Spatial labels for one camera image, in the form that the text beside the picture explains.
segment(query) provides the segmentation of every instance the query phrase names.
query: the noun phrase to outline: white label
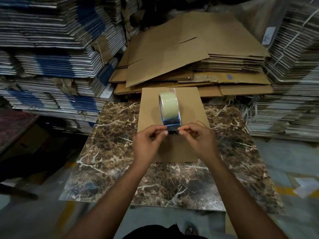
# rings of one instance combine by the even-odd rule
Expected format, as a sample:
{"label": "white label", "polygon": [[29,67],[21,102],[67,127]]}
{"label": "white label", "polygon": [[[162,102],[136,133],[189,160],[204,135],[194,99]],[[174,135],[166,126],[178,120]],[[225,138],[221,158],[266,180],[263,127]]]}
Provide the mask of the white label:
{"label": "white label", "polygon": [[261,43],[262,45],[270,44],[270,41],[272,39],[272,36],[274,35],[275,29],[276,27],[267,27],[264,38],[263,38],[263,42]]}

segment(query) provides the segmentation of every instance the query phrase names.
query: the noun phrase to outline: person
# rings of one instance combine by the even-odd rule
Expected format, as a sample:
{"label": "person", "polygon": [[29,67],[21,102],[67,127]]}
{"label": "person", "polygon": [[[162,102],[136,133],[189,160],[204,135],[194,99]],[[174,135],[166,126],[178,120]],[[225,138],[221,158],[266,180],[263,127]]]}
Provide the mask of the person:
{"label": "person", "polygon": [[[92,210],[66,235],[67,239],[113,238],[129,207],[138,184],[154,160],[158,148],[168,132],[163,125],[152,125],[133,137],[134,160],[124,174],[106,192]],[[217,185],[221,199],[238,238],[287,239],[282,230],[249,195],[220,158],[213,129],[199,121],[178,128],[194,149],[197,157],[205,163]],[[187,236],[176,225],[165,228],[150,225],[138,228],[124,238],[157,237],[183,238]]]}

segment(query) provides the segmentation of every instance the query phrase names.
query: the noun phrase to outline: marble tabletop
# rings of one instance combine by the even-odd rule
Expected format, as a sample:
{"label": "marble tabletop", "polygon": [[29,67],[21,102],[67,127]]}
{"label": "marble tabletop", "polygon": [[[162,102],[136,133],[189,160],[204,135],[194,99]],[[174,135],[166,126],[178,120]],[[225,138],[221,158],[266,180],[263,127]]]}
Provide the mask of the marble tabletop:
{"label": "marble tabletop", "polygon": [[[60,196],[97,202],[133,161],[132,137],[139,103],[106,103]],[[283,213],[264,162],[239,110],[204,105],[216,132],[218,151],[229,169],[267,213]],[[132,205],[225,211],[208,168],[198,163],[153,163],[141,180]]]}

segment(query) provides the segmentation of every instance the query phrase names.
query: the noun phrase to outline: gray floor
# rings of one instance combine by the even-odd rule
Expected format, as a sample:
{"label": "gray floor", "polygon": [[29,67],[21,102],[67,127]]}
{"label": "gray floor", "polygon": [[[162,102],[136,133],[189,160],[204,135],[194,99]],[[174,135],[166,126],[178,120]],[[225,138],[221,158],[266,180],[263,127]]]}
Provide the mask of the gray floor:
{"label": "gray floor", "polygon": [[[319,150],[306,143],[275,140],[266,143],[255,139],[268,171],[277,186],[291,187],[286,172],[319,176]],[[24,189],[39,195],[37,201],[0,196],[1,238],[61,238],[93,204],[58,201],[71,172],[62,168],[41,186],[25,185]],[[319,199],[301,199],[281,195],[287,215],[276,215],[274,221],[289,238],[319,238]],[[170,226],[177,223],[183,230],[191,222],[207,238],[225,237],[225,214],[203,213],[186,209],[129,208],[115,238],[150,224]]]}

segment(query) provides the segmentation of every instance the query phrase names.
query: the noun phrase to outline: dark fabric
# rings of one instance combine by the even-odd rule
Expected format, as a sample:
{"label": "dark fabric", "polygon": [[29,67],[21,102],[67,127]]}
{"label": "dark fabric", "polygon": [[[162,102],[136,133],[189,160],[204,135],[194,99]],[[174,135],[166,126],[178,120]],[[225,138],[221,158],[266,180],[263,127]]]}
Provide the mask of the dark fabric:
{"label": "dark fabric", "polygon": [[178,239],[178,238],[202,238],[201,236],[184,235],[178,229],[177,224],[165,228],[159,225],[149,225],[135,229],[131,233],[127,234],[123,239],[149,239],[149,238],[164,238],[164,239]]}

